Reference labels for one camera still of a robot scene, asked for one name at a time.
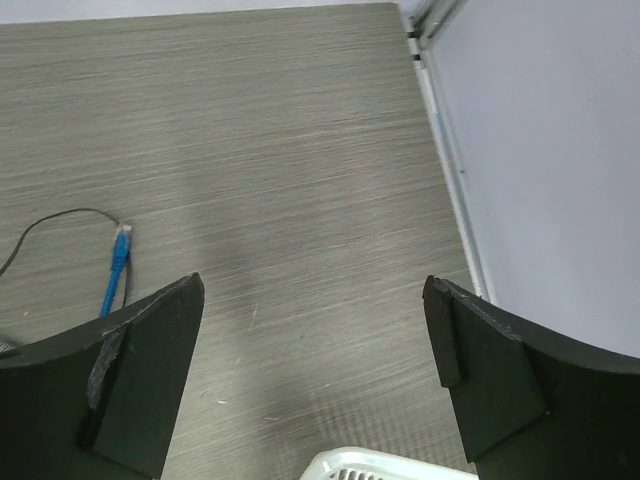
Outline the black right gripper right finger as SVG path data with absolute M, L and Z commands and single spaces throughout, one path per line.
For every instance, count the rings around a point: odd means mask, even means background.
M 423 304 L 440 383 L 479 478 L 638 478 L 638 359 L 434 276 Z

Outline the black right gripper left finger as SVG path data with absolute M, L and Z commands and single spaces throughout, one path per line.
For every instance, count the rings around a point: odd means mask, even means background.
M 203 307 L 193 273 L 2 354 L 2 478 L 160 478 Z

